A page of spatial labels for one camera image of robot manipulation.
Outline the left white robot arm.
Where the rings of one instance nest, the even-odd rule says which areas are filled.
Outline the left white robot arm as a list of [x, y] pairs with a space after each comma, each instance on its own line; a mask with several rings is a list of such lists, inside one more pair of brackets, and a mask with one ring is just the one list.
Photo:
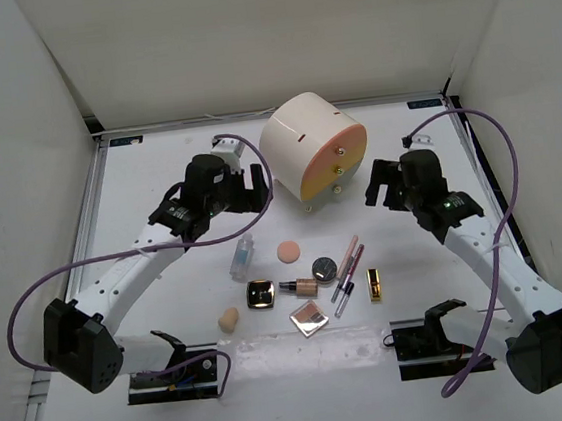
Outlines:
[[44, 312], [44, 359], [93, 394], [120, 375], [161, 377], [175, 383], [187, 369], [186, 346], [159, 330], [118, 336], [130, 309], [167, 267], [192, 247], [213, 218], [223, 213], [262, 215], [272, 199], [272, 177], [264, 161], [244, 173], [215, 154], [196, 155], [183, 181], [167, 190], [132, 249], [70, 301], [56, 299]]

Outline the pink slim makeup pencil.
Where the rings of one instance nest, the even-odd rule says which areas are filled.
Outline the pink slim makeup pencil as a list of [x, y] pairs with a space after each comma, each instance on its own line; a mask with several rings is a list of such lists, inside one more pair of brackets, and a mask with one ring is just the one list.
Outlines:
[[351, 258], [351, 256], [352, 256], [352, 255], [354, 254], [354, 252], [355, 252], [355, 248], [356, 248], [356, 246], [357, 246], [357, 244], [358, 244], [358, 241], [359, 241], [359, 240], [358, 240], [358, 236], [357, 236], [357, 235], [353, 235], [353, 236], [352, 236], [352, 239], [351, 239], [351, 241], [350, 241], [350, 243], [349, 243], [349, 245], [348, 245], [348, 247], [347, 247], [347, 249], [346, 249], [346, 252], [345, 252], [345, 254], [344, 254], [344, 256], [343, 256], [343, 259], [342, 259], [342, 261], [341, 261], [341, 265], [340, 265], [339, 268], [338, 268], [338, 273], [337, 273], [337, 276], [336, 276], [337, 279], [341, 279], [341, 278], [342, 278], [343, 273], [344, 273], [344, 271], [346, 270], [345, 268], [346, 268], [347, 264], [349, 263], [349, 259]]

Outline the clear black-capped mascara tube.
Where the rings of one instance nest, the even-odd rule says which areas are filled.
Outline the clear black-capped mascara tube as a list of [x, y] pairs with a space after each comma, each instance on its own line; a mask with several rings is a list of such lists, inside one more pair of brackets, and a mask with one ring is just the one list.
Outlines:
[[346, 305], [347, 305], [348, 301], [350, 300], [350, 295], [352, 294], [352, 291], [354, 290], [354, 286], [355, 286], [354, 282], [349, 282], [345, 286], [345, 289], [343, 291], [343, 295], [340, 299], [340, 302], [336, 306], [336, 310], [335, 310], [335, 314], [334, 314], [334, 316], [336, 318], [340, 318], [343, 315], [344, 310], [346, 309]]

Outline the gold black lipstick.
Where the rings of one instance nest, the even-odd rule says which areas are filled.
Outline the gold black lipstick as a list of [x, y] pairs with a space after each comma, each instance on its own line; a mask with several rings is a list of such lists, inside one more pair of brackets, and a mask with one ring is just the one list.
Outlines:
[[368, 269], [366, 278], [368, 282], [369, 297], [371, 302], [380, 303], [382, 300], [382, 286], [378, 270], [375, 268]]

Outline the red lip gloss tube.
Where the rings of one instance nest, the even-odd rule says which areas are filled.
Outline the red lip gloss tube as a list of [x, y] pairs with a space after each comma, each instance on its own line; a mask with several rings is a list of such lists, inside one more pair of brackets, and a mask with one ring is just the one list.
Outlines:
[[338, 296], [346, 289], [346, 286], [350, 282], [350, 279], [352, 278], [352, 275], [356, 270], [355, 268], [360, 261], [363, 251], [364, 251], [364, 245], [359, 244], [359, 246], [356, 248], [356, 251], [353, 254], [351, 254], [351, 256], [348, 258], [348, 263], [344, 266], [339, 283], [336, 286], [336, 289], [331, 298], [332, 304], [334, 304], [337, 301]]

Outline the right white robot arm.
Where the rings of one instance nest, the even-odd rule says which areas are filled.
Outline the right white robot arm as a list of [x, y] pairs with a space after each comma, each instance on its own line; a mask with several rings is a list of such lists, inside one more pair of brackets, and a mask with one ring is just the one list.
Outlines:
[[425, 312], [421, 328], [397, 329], [395, 338], [407, 358], [454, 352], [462, 344], [475, 355], [503, 362], [529, 392], [539, 394], [562, 383], [562, 293], [550, 286], [512, 248], [494, 241], [483, 208], [465, 192], [450, 191], [440, 160], [432, 150], [413, 150], [396, 161], [373, 162], [365, 201], [409, 212], [425, 231], [459, 256], [481, 281], [496, 290], [508, 312], [493, 319], [483, 343], [486, 314], [450, 299]]

